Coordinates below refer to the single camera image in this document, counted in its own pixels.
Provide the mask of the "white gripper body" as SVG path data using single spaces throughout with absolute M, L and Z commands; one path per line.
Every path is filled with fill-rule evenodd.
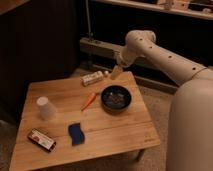
M 120 67 L 127 68 L 132 64 L 131 53 L 129 51 L 116 52 L 115 58 Z

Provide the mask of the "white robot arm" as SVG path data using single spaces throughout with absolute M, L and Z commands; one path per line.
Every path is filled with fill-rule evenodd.
M 155 41 L 152 31 L 129 31 L 117 65 L 127 68 L 145 57 L 178 85 L 168 119 L 166 171 L 213 171 L 213 70 Z

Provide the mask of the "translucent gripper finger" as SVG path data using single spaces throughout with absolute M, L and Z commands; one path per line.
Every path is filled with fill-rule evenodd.
M 112 80 L 116 79 L 121 73 L 123 72 L 123 68 L 116 65 L 113 70 L 112 70 L 112 73 L 110 75 L 110 78 Z

